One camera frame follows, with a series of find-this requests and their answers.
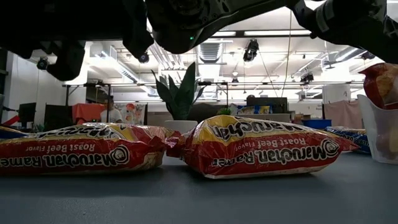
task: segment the ceiling light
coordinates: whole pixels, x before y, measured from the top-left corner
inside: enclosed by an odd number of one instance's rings
[[[309,30],[259,30],[259,31],[245,31],[246,36],[274,36],[274,35],[310,35]]]
[[[230,44],[233,43],[233,40],[205,40],[204,44]]]
[[[213,37],[233,37],[235,35],[235,31],[219,31],[213,34]]]

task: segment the fluorescent light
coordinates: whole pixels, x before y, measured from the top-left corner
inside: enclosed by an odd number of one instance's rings
[[[245,31],[244,35],[258,35],[258,36],[273,36],[273,35],[309,35],[309,30],[259,30],[259,31]]]
[[[232,37],[235,36],[235,31],[219,31],[213,34],[213,37]]]
[[[233,40],[206,40],[204,44],[223,44],[223,43],[233,43]]]
[[[342,60],[344,60],[346,57],[350,56],[352,53],[354,53],[357,49],[354,48],[353,50],[350,50],[349,52],[345,53],[344,55],[336,58],[336,61],[340,62]]]

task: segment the gray table surface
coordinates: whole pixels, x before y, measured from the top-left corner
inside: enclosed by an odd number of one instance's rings
[[[397,223],[398,166],[343,154],[304,175],[210,180],[165,159],[138,174],[0,178],[0,223]]]

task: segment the potted plant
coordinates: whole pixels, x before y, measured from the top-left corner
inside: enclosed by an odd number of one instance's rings
[[[231,109],[221,108],[217,111],[217,115],[231,115]]]
[[[198,123],[196,121],[187,121],[192,105],[203,93],[203,88],[198,90],[198,81],[195,80],[196,65],[192,63],[178,87],[169,76],[169,84],[163,77],[156,79],[156,89],[160,98],[165,101],[166,108],[173,116],[173,121],[165,121],[165,127],[186,133],[194,128]]]

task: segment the curtain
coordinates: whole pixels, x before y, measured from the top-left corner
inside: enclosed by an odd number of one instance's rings
[[[331,119],[332,126],[362,129],[362,114],[359,101],[339,101],[324,105],[325,119]]]
[[[120,111],[123,123],[144,124],[146,104],[139,103],[115,103],[114,107]]]

